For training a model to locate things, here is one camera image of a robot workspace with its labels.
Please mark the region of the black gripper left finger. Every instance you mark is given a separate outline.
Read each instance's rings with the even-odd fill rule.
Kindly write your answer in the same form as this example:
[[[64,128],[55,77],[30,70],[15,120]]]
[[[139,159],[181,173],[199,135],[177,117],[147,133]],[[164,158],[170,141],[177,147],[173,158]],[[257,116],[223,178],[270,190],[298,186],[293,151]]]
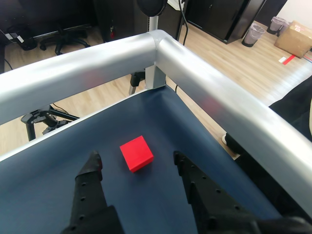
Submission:
[[[63,234],[122,234],[114,206],[108,206],[102,189],[102,161],[93,151],[75,177],[69,226]]]

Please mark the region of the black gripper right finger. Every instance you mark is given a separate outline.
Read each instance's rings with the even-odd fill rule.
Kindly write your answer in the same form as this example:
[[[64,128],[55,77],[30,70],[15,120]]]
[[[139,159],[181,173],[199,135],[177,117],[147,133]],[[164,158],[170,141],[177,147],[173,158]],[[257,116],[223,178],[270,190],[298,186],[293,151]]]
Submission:
[[[257,218],[180,151],[174,164],[183,181],[199,234],[259,234]]]

